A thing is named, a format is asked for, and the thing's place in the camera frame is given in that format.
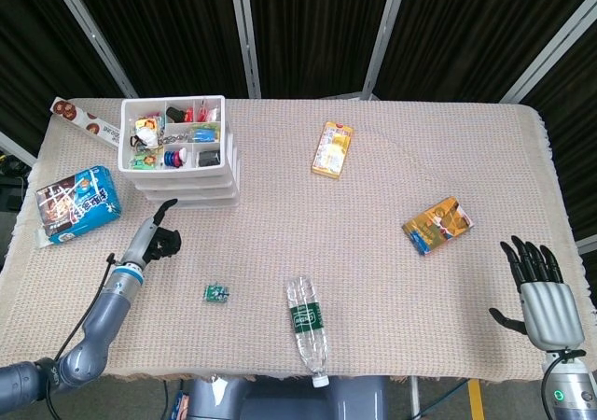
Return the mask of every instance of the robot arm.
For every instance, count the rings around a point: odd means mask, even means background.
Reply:
[[[496,308],[490,308],[490,314],[497,323],[527,335],[535,347],[546,352],[541,398],[549,419],[597,419],[595,381],[578,359],[586,355],[577,350],[585,336],[572,291],[547,247],[542,245],[539,251],[516,236],[512,242],[518,255],[507,243],[501,246],[520,293],[524,322],[509,319]]]
[[[176,202],[173,199],[164,203],[156,215],[147,219],[137,231],[121,262],[89,309],[83,323],[85,337],[79,344],[63,357],[0,368],[0,414],[44,399],[48,385],[52,394],[67,392],[102,374],[109,346],[144,282],[144,268],[152,259],[170,257],[180,249],[178,231],[160,227],[166,210]]]

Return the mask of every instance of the cable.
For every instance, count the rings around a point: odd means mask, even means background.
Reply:
[[[543,409],[545,410],[545,414],[548,417],[548,420],[553,420],[553,417],[551,416],[551,411],[549,410],[548,397],[546,394],[546,390],[548,387],[548,378],[551,375],[551,372],[562,361],[574,359],[575,357],[584,357],[587,354],[587,352],[585,352],[584,350],[573,350],[572,352],[566,352],[565,350],[562,350],[558,353],[560,355],[556,357],[551,364],[549,364],[548,369],[543,374],[543,380],[541,381],[541,403],[543,404]]]
[[[85,311],[85,314],[83,316],[81,316],[81,318],[76,323],[76,325],[73,328],[73,330],[71,331],[71,334],[68,335],[68,337],[66,338],[66,341],[64,341],[64,343],[62,344],[62,346],[58,350],[58,353],[56,354],[56,357],[54,357],[54,361],[55,362],[58,362],[58,359],[60,359],[60,357],[62,356],[62,353],[64,352],[64,349],[71,342],[71,340],[75,336],[75,334],[78,331],[78,329],[80,329],[81,325],[83,325],[83,322],[85,322],[85,319],[89,315],[89,313],[91,311],[91,308],[93,308],[93,305],[95,304],[95,302],[97,301],[97,299],[100,297],[100,294],[102,294],[102,289],[104,288],[105,281],[107,280],[108,274],[110,273],[110,268],[115,263],[115,261],[114,261],[114,253],[111,253],[110,255],[108,255],[108,258],[106,259],[106,261],[108,262],[108,265],[105,268],[104,277],[102,277],[102,283],[100,283],[99,287],[97,288],[97,291],[95,292],[95,295],[93,296],[93,300],[91,301],[90,305],[87,307],[87,310]],[[54,404],[52,403],[50,392],[51,391],[49,390],[49,379],[48,379],[46,381],[46,406],[48,407],[48,411],[49,411],[49,413],[51,414],[51,416],[52,416],[52,418],[54,420],[62,420],[61,417],[56,412],[56,409],[54,408]]]
[[[452,396],[453,394],[458,392],[460,389],[462,389],[465,386],[466,383],[468,383],[468,378],[466,378],[461,383],[459,383],[454,389],[449,390],[444,395],[442,395],[441,397],[436,399],[433,403],[431,403],[425,409],[423,409],[422,411],[419,411],[419,413],[417,413],[414,417],[411,417],[409,420],[419,420],[420,418],[423,418],[425,413],[427,413],[428,411],[431,411],[433,408],[438,406],[439,403],[441,403],[442,401],[445,401],[450,396]]]
[[[166,414],[168,413],[168,384],[166,383],[166,380],[163,381],[164,383],[164,393],[166,394],[166,404],[164,405],[164,412],[161,413],[161,420],[165,420],[166,419]]]

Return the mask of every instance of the yellow snack box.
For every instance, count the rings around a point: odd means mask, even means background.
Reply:
[[[421,255],[427,255],[439,245],[473,227],[456,198],[444,199],[402,226]]]
[[[353,128],[328,121],[321,133],[311,170],[319,175],[339,178],[353,132]]]

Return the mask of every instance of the plastic bottle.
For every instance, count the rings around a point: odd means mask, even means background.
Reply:
[[[298,352],[305,366],[313,373],[313,386],[329,385],[326,375],[326,332],[311,279],[301,276],[288,280],[286,295]]]

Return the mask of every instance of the woven fabric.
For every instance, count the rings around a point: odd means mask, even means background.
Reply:
[[[119,100],[73,101],[119,124]],[[304,374],[283,285],[306,273],[321,299],[330,374],[539,378],[542,352],[487,311],[521,318],[499,246],[511,234],[556,254],[596,368],[587,282],[532,109],[228,100],[227,116],[243,158],[241,204],[168,212],[162,226],[180,231],[182,249],[147,267],[106,373]],[[340,180],[311,173],[326,120],[355,129]],[[122,218],[35,249],[34,190],[95,164],[111,170]],[[476,225],[420,257],[401,225],[447,196]],[[155,208],[118,171],[115,149],[52,118],[0,274],[0,365],[54,355],[108,253],[121,256]],[[226,304],[202,300],[213,282],[229,286]]]

